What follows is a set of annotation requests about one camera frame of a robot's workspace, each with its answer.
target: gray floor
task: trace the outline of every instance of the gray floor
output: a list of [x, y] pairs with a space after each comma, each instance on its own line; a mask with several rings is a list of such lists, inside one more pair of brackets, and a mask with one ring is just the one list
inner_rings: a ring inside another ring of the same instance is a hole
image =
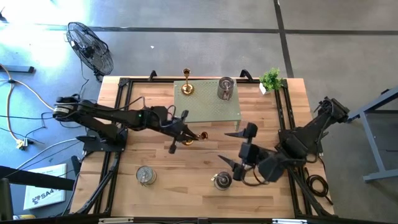
[[[65, 32], [43, 31], [27, 23], [65, 25], [80, 21], [105, 27], [278, 28], [271, 0], [6, 1], [4, 5], [3, 16], [15, 25], [0, 29], [0, 62], [34, 66], [33, 75], [12, 75], [37, 90], [49, 103], [57, 96], [78, 92], [83, 83], [80, 61], [64, 41]], [[286, 29], [397, 29], [397, 1], [280, 0], [280, 6]], [[233, 77], [243, 68], [259, 76], [271, 67], [279, 67], [282, 76], [287, 76], [279, 34], [97, 32], [97, 35], [108, 43], [112, 52], [112, 75], [148, 75], [151, 70], [159, 75], [179, 75], [182, 68], [190, 67], [193, 75], [198, 76]], [[312, 108], [329, 96], [355, 110], [386, 88], [396, 86], [397, 41], [398, 36], [287, 35], [294, 76], [305, 79]], [[83, 70], [84, 76], [90, 78], [84, 98], [96, 99], [100, 84], [85, 65]], [[0, 85], [3, 96], [0, 105], [5, 105], [7, 91], [8, 84]], [[38, 117], [45, 111], [46, 107], [27, 89], [15, 88], [12, 115]], [[32, 135], [45, 144], [29, 146], [26, 151], [15, 149], [9, 133], [2, 131], [0, 165], [17, 167], [47, 146], [84, 133], [82, 128], [65, 129], [52, 120], [45, 124], [47, 130]], [[12, 120], [13, 130], [23, 135], [40, 125], [40, 121]], [[0, 127], [6, 128], [4, 118]], [[377, 171], [377, 167], [361, 123], [336, 124], [329, 132], [323, 140], [324, 160], [336, 214], [398, 223], [398, 178], [371, 184], [362, 181], [363, 175]], [[58, 164], [72, 155], [81, 155], [81, 144], [31, 168]], [[397, 153], [387, 156], [390, 161], [398, 159]]]

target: wooden table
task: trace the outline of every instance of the wooden table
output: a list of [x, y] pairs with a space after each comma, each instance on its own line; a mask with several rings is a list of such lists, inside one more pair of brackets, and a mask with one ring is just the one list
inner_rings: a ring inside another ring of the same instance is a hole
[[[113, 107], [120, 77], [105, 77], [98, 103]], [[304, 80], [287, 79], [294, 119], [297, 126], [311, 119]], [[258, 84], [238, 84], [242, 113], [241, 127], [255, 123], [259, 130], [254, 144], [273, 149], [278, 143], [279, 119], [274, 93], [261, 95]], [[283, 91], [280, 92], [285, 110]], [[145, 96], [147, 106], [169, 106], [174, 103], [172, 83], [135, 83], [131, 100]], [[130, 109], [142, 108], [138, 101]], [[194, 133], [206, 131], [209, 138], [191, 146], [177, 145], [175, 154], [169, 154], [172, 138], [152, 130], [129, 131], [126, 150], [122, 154], [113, 201], [114, 217], [224, 217], [224, 218], [291, 218], [294, 217], [287, 172], [276, 182], [260, 187], [248, 187], [234, 181], [225, 191], [217, 190], [210, 180], [221, 171], [231, 168], [217, 155], [238, 160], [242, 139], [227, 137], [234, 132], [233, 122], [189, 124]], [[81, 167], [71, 212], [77, 211], [98, 185], [103, 152], [92, 153]], [[136, 179], [138, 167], [151, 166], [157, 173], [154, 184], [144, 187]], [[325, 177], [320, 162], [307, 164], [310, 174]], [[247, 177], [248, 182], [254, 178]], [[108, 189], [105, 189], [103, 207]], [[303, 197], [297, 186], [300, 206]], [[333, 213], [325, 198], [317, 198], [323, 207]]]

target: electric fan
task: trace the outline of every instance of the electric fan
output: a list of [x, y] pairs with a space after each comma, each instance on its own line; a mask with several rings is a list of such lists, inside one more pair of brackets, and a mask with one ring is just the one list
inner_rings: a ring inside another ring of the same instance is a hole
[[80, 60], [94, 71], [98, 81], [112, 72], [113, 61], [108, 45], [86, 25], [80, 22], [70, 22], [67, 39]]

